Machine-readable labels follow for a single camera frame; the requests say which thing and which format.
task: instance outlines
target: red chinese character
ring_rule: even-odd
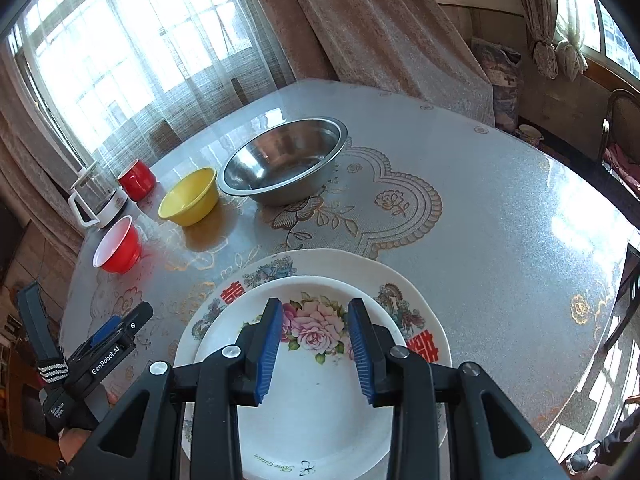
[[[428,363],[438,360],[438,348],[433,344],[433,335],[428,330],[420,332],[407,341],[406,346],[413,350]]]
[[[240,282],[233,282],[220,294],[220,298],[225,300],[226,304],[231,304],[233,300],[239,298],[244,294],[244,288],[240,285]]]

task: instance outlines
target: metal bolt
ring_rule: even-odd
[[[238,357],[240,355],[240,352],[242,352],[242,350],[240,349],[239,346],[236,346],[236,345],[225,346],[222,349],[222,355],[230,359],[233,357]]]
[[[476,364],[476,363],[464,363],[462,365],[462,371],[467,374],[467,375],[471,375],[471,376],[478,376],[480,375],[480,367]]]
[[[156,361],[149,367],[149,371],[153,375],[162,375],[169,369],[169,365],[164,361]]]
[[[395,357],[396,359],[406,359],[409,357],[409,349],[406,346],[393,346],[389,353],[391,354],[391,357]]]

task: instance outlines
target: floral plate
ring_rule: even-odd
[[[258,409],[238,407],[242,475],[278,480],[307,471],[317,480],[358,478],[387,454],[393,409],[370,406],[361,392],[346,324],[349,302],[362,298],[373,323],[386,326],[396,344],[404,338],[357,288],[292,276],[249,290],[222,312],[195,361],[233,344],[244,325],[260,319],[269,298],[283,302],[284,323],[269,393]]]
[[[447,336],[420,292],[404,276],[379,262],[336,249],[304,249],[274,254],[227,278],[204,301],[180,338],[174,366],[192,364],[216,317],[247,290],[287,276],[323,276],[349,283],[376,300],[392,317],[409,348],[425,360],[451,366]],[[438,417],[440,442],[447,434],[444,410]],[[191,449],[193,408],[184,415],[182,448]]]

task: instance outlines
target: white pitcher handle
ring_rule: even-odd
[[[92,225],[96,225],[97,223],[100,223],[100,220],[98,220],[98,217],[94,214],[93,211],[91,211],[91,209],[89,209],[89,206],[86,204],[84,199],[80,195],[78,195],[78,192],[76,190],[74,190],[74,192],[71,194],[67,202],[69,204],[69,207],[71,208],[71,212],[76,217],[76,221],[78,221],[78,223],[83,228],[87,229]],[[78,204],[80,204],[84,212],[87,213],[87,215],[89,216],[90,220],[88,222],[85,222],[84,220],[82,220],[82,215],[80,214],[80,210],[78,209]]]

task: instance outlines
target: round table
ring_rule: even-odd
[[[201,222],[158,219],[175,182],[219,169],[284,121],[329,116],[348,128],[334,176],[315,196],[262,208],[222,196]],[[613,308],[633,229],[572,170],[499,130],[390,92],[304,80],[208,126],[160,160],[158,185],[126,214],[143,241],[126,274],[92,267],[82,245],[60,344],[69,355],[113,314],[154,316],[105,380],[122,394],[149,362],[173,362],[182,331],[230,274],[298,248],[339,248],[407,277],[449,337],[454,366],[481,364],[542,432],[578,384]]]

